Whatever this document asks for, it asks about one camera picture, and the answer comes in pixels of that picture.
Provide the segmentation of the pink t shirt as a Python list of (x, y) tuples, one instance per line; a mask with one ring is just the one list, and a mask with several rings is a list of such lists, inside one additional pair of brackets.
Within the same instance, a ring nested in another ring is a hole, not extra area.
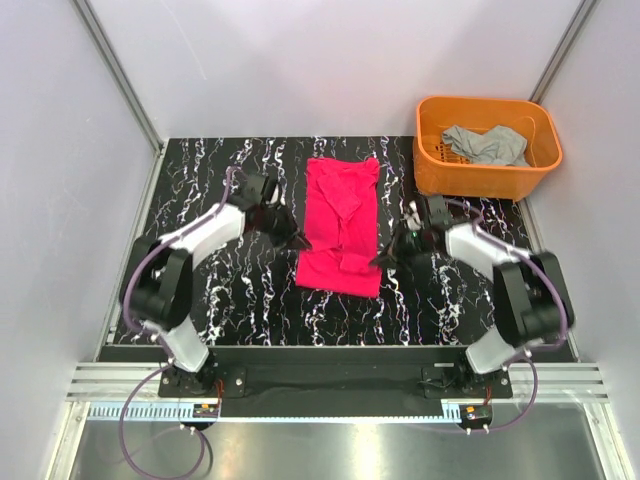
[(299, 255), (296, 285), (363, 298), (375, 298), (381, 270), (378, 253), (380, 165), (311, 158), (306, 169), (304, 233), (311, 243)]

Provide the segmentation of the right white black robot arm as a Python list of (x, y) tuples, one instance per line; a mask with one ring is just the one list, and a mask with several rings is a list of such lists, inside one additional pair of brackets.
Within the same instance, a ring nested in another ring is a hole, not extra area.
[(444, 370), (439, 383), (425, 380), (425, 385), (476, 396), (514, 360), (566, 341), (574, 313), (557, 257), (513, 247), (475, 222), (420, 227), (403, 222), (370, 265), (404, 267), (414, 257), (435, 251), (470, 266), (492, 284), (494, 323)]

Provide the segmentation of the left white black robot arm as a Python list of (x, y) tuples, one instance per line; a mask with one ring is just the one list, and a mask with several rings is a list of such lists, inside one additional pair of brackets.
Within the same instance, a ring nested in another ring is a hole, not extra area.
[(190, 318), (194, 271), (213, 253), (245, 233), (268, 236), (276, 250), (311, 248), (289, 208), (281, 203), (216, 204), (206, 215), (158, 239), (140, 237), (128, 258), (119, 301), (130, 332), (159, 342), (167, 372), (196, 396), (216, 388), (215, 355)]

